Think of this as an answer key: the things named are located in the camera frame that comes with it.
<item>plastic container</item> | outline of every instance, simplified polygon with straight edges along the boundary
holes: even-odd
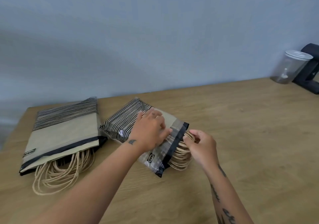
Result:
[[[287,50],[282,61],[270,77],[280,84],[290,83],[313,56],[295,50]]]

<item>white lid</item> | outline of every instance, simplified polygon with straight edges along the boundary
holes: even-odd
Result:
[[[286,55],[290,58],[294,58],[294,59],[299,59],[299,60],[310,60],[313,59],[313,56],[311,56],[310,54],[307,53],[303,53],[300,51],[296,51],[296,50],[287,50],[286,51]]]

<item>black device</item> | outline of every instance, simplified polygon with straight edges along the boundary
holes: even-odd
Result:
[[[311,59],[305,67],[299,72],[294,78],[293,83],[311,91],[314,94],[319,94],[319,45],[307,44],[301,52],[312,55],[314,58]]]

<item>tattoo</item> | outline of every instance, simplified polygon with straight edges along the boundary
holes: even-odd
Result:
[[[135,142],[135,141],[136,141],[135,139],[130,140],[130,141],[129,141],[129,144],[133,145],[133,142]]]
[[[223,171],[223,169],[221,168],[221,166],[220,166],[219,164],[218,164],[218,168],[219,168],[219,170],[223,173],[223,176],[226,177],[225,172]]]
[[[225,215],[227,216],[227,218],[228,218],[230,224],[236,224],[235,218],[229,213],[228,210],[226,210],[226,209],[223,208],[223,212],[224,212]]]
[[[223,215],[221,215],[221,219],[219,218],[219,216],[217,215],[217,213],[216,213],[216,216],[217,216],[217,222],[218,222],[218,224],[225,224],[225,220],[224,220],[224,218],[223,218]]]
[[[217,192],[216,192],[216,190],[215,190],[215,188],[214,188],[214,186],[213,186],[212,184],[211,184],[211,190],[212,190],[212,195],[213,195],[213,193],[214,193],[214,195],[215,195],[217,201],[220,203],[219,196],[218,196],[218,194],[217,194]]]

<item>light blue wall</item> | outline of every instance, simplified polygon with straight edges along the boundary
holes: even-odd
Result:
[[[0,0],[0,135],[29,106],[269,76],[285,50],[319,43],[318,7]]]

